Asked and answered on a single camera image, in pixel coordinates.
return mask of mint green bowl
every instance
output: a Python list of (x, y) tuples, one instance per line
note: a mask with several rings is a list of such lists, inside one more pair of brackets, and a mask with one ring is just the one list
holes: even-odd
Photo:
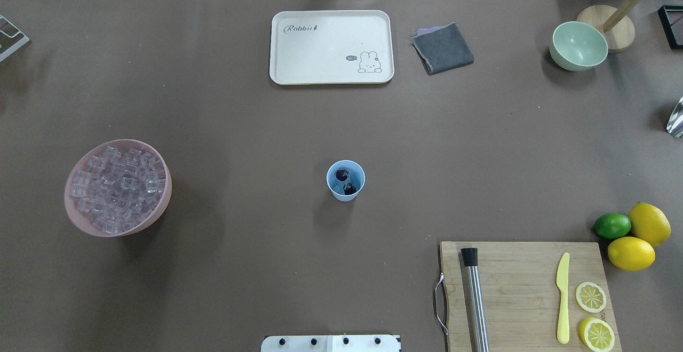
[(584, 22), (563, 22), (553, 32), (551, 57), (566, 70), (587, 70), (607, 58), (607, 41), (600, 31)]

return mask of yellow knife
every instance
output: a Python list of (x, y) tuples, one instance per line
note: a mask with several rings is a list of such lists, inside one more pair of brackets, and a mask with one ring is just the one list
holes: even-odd
[(562, 255), (557, 266), (557, 277), (555, 284), (559, 288), (559, 318), (557, 318), (557, 341), (562, 344), (569, 342), (569, 303), (567, 289), (569, 284), (569, 254)]

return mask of black muddler tip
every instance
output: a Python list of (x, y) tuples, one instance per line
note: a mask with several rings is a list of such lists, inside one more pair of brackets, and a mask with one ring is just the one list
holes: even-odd
[(476, 248), (461, 248), (460, 252), (463, 253), (463, 263), (466, 267), (476, 267), (479, 264)]

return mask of pink bowl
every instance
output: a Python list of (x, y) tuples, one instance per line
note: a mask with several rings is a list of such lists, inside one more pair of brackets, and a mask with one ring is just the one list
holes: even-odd
[[(164, 188), (164, 192), (161, 195), (159, 203), (157, 204), (156, 208), (154, 208), (149, 218), (145, 219), (142, 223), (138, 224), (134, 228), (116, 235), (104, 233), (101, 230), (95, 228), (95, 226), (92, 225), (90, 219), (88, 219), (85, 213), (79, 211), (78, 208), (76, 208), (76, 204), (78, 204), (78, 199), (76, 197), (71, 196), (71, 180), (73, 180), (74, 176), (76, 175), (76, 172), (80, 170), (86, 170), (88, 168), (88, 160), (90, 160), (90, 158), (93, 156), (101, 156), (105, 152), (105, 149), (107, 149), (107, 146), (113, 146), (115, 148), (118, 148), (118, 150), (120, 150), (121, 152), (127, 152), (130, 148), (134, 148), (137, 150), (152, 153), (161, 159), (161, 162), (164, 165), (164, 171), (166, 171), (166, 187)], [(78, 163), (76, 163), (76, 166), (73, 170), (71, 170), (71, 173), (69, 174), (69, 179), (66, 180), (66, 187), (64, 187), (64, 206), (66, 207), (66, 214), (68, 214), (69, 219), (71, 219), (71, 223), (73, 223), (76, 226), (76, 228), (82, 230), (88, 235), (99, 237), (118, 237), (130, 235), (131, 233), (140, 232), (148, 226), (151, 226), (152, 223), (154, 223), (154, 221), (156, 221), (156, 219), (158, 219), (161, 216), (161, 214), (164, 213), (166, 207), (169, 204), (170, 199), (171, 173), (169, 172), (169, 168), (166, 166), (164, 158), (161, 157), (159, 152), (157, 152), (156, 149), (152, 148), (151, 145), (147, 145), (142, 141), (130, 139), (108, 141), (106, 143), (103, 143), (103, 145), (96, 146), (95, 148), (90, 150), (90, 152), (85, 154), (85, 156), (83, 156), (81, 160), (78, 160)]]

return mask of wooden cutting board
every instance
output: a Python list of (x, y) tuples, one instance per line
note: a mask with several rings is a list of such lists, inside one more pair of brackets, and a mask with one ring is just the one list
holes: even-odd
[[(578, 324), (587, 317), (605, 320), (616, 335), (612, 351), (621, 352), (612, 301), (597, 243), (522, 243), (442, 241), (441, 269), (446, 290), (448, 350), (473, 350), (463, 291), (463, 262), (460, 248), (479, 250), (481, 296), (485, 307), (488, 344), (492, 352), (590, 352), (578, 336)], [(557, 341), (559, 290), (555, 285), (557, 265), (569, 252), (570, 340)], [(581, 282), (598, 284), (607, 295), (601, 313), (588, 313), (574, 291)]]

